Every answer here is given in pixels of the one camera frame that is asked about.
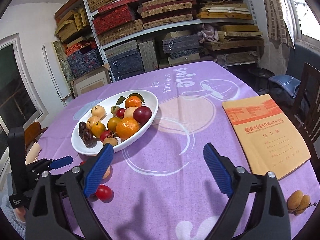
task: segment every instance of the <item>dark wooden chair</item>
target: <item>dark wooden chair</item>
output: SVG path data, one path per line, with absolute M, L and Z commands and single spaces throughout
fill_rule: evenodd
M 302 71 L 301 84 L 293 107 L 289 114 L 289 119 L 298 129 L 307 144 L 311 154 L 311 164 L 315 170 L 318 181 L 320 181 L 320 160 L 317 157 L 314 142 L 320 135 L 320 71 L 305 63 Z M 304 122 L 298 118 L 299 108 L 303 98 L 307 98 L 310 104 Z
M 39 122 L 32 123 L 25 131 L 24 131 L 24 142 L 26 144 L 26 148 L 32 143 L 37 142 L 37 137 L 44 133 L 47 130 L 46 128 L 41 129 L 41 124 Z

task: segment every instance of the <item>silver bolt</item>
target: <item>silver bolt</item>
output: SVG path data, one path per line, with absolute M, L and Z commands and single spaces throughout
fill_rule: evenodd
M 244 167 L 239 166 L 239 167 L 236 168 L 236 171 L 237 171 L 238 173 L 244 173 L 244 172 L 245 172 L 245 169 L 244 169 Z
M 80 172 L 80 167 L 79 166 L 73 167 L 71 171 L 73 173 L 79 173 Z
M 269 172 L 268 172 L 268 176 L 269 176 L 270 178 L 274 178 L 276 175 L 275 175 L 272 171 L 269 171 Z
M 49 172 L 48 171 L 44 171 L 44 172 L 41 173 L 41 176 L 44 177 L 44 178 L 48 177 L 49 176 Z

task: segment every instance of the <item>white bowl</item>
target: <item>white bowl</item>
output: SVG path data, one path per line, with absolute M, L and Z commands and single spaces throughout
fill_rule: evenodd
M 159 102 L 158 102 L 158 98 L 156 97 L 155 94 L 153 94 L 149 91 L 146 91 L 146 90 L 130 90 L 130 91 L 122 92 L 117 95 L 111 96 L 111 97 L 109 97 L 99 103 L 99 106 L 103 106 L 106 110 L 106 117 L 101 120 L 101 122 L 106 127 L 107 127 L 107 123 L 108 123 L 109 119 L 111 117 L 113 117 L 113 115 L 110 112 L 111 107 L 117 103 L 119 97 L 121 97 L 121 96 L 127 97 L 128 95 L 130 95 L 132 93 L 138 93 L 138 94 L 142 95 L 142 97 L 145 101 L 145 106 L 149 107 L 152 111 L 152 116 L 149 119 L 149 121 L 144 126 L 142 126 L 141 129 L 137 133 L 132 135 L 129 139 L 127 139 L 125 141 L 121 141 L 119 139 L 118 145 L 113 147 L 114 152 L 118 152 L 118 151 L 126 148 L 127 146 L 129 146 L 130 144 L 135 142 L 136 140 L 138 140 L 141 137 L 141 135 L 143 135 L 145 133 L 145 131 L 150 127 L 150 125 L 153 122 L 154 118 L 156 117 L 156 113 L 158 111 Z M 124 108 L 124 102 L 121 105 L 119 105 L 120 108 Z M 80 122 L 87 123 L 87 120 L 91 116 L 92 116 L 92 114 L 91 114 L 91 109 L 90 109 L 77 123 L 77 125 L 75 126 L 75 128 L 73 129 L 73 132 L 72 132 L 71 143 L 72 143 L 73 148 L 78 153 L 83 154 L 83 155 L 88 155 L 88 156 L 95 156 L 102 149 L 102 147 L 103 147 L 102 142 L 98 139 L 97 140 L 95 139 L 95 141 L 97 141 L 97 143 L 94 143 L 93 146 L 91 146 L 91 147 L 86 147 L 84 145 L 82 139 L 79 136 L 79 123 Z

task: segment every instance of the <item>cherry tomato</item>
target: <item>cherry tomato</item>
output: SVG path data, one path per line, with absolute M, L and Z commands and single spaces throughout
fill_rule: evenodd
M 97 189 L 96 196 L 102 201 L 108 200 L 112 198 L 112 190 L 108 186 L 100 184 Z
M 102 132 L 102 134 L 100 135 L 100 141 L 103 143 L 105 138 L 111 137 L 111 135 L 112 135 L 112 132 L 110 130 L 106 130 L 106 131 Z

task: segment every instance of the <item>table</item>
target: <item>table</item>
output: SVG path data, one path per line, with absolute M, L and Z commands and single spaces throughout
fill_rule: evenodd
M 203 159 L 211 142 L 235 166 L 249 166 L 222 101 L 256 96 L 241 80 L 214 62 L 198 62 L 152 71 L 98 88 L 74 99 L 42 135 L 40 158 L 73 157 L 63 173 L 88 157 L 71 146 L 71 133 L 92 106 L 117 93 L 144 89 L 159 99 L 155 123 L 135 143 L 115 153 L 112 176 L 103 181 L 114 191 L 110 203 L 89 201 L 114 240 L 205 239 L 228 198 L 220 193 Z M 310 161 L 280 181 L 285 199 L 302 190 L 311 202 L 320 199 L 319 183 Z M 254 196 L 250 194 L 236 234 L 243 232 Z M 82 235 L 68 199 L 64 201 L 75 233 Z M 315 207 L 295 217 L 290 214 L 294 237 Z

